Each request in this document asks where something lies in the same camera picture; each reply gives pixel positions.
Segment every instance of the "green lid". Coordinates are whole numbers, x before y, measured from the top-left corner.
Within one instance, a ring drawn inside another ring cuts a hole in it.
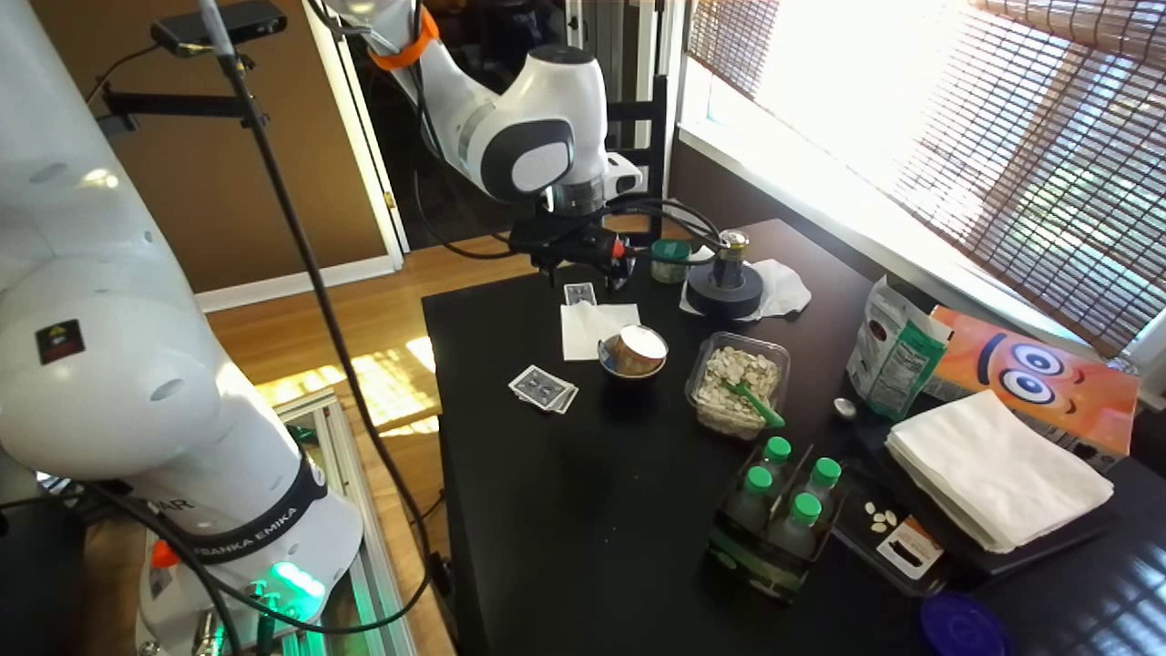
[[[745,474],[745,491],[761,494],[773,485],[773,477],[760,467],[750,467]]]
[[[789,443],[785,438],[770,438],[765,443],[765,459],[773,463],[785,463],[789,458]]]
[[[652,254],[659,258],[687,259],[693,254],[693,247],[688,241],[680,239],[656,239],[652,242]]]
[[[817,516],[822,514],[822,502],[812,494],[801,493],[794,498],[789,506],[789,517],[799,524],[813,527],[817,522]]]
[[[830,458],[819,458],[809,480],[820,488],[833,488],[842,475],[842,467]]]

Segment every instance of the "baseboard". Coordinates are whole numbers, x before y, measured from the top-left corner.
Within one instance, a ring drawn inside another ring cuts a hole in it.
[[[379,255],[338,263],[336,266],[325,266],[319,273],[324,277],[324,283],[333,287],[336,284],[345,284],[347,282],[356,282],[357,280],[394,273],[396,267],[391,255]],[[236,284],[234,287],[202,291],[195,294],[195,301],[198,302],[198,306],[203,311],[211,312],[310,290],[311,280],[308,277],[308,274],[293,273],[292,275],[281,275],[245,284]]]

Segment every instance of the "cartoon eyes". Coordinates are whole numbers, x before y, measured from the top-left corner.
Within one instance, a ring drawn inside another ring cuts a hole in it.
[[[1000,372],[1000,386],[1018,400],[1037,405],[1047,405],[1056,398],[1052,388],[1044,381],[1019,369]]]
[[[1012,347],[1012,358],[1041,376],[1056,376],[1065,372],[1065,364],[1060,359],[1038,346],[1016,345]]]

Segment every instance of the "blue lid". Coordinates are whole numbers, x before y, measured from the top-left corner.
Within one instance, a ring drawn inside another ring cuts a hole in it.
[[[1004,623],[965,594],[944,592],[923,600],[923,634],[940,656],[1011,656]]]

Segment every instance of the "green spoon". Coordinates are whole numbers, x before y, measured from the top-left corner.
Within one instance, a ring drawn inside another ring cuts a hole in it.
[[[761,403],[761,400],[757,398],[753,392],[749,389],[749,386],[746,386],[745,383],[737,383],[736,386],[733,386],[729,381],[722,381],[722,383],[724,383],[724,386],[729,388],[729,392],[731,392],[732,394],[745,397],[745,401],[747,401],[749,404],[753,407],[753,410],[756,410],[757,414],[761,416],[761,419],[765,419],[766,426],[771,429],[785,428],[786,421],[782,419],[780,415],[770,409],[770,407]]]

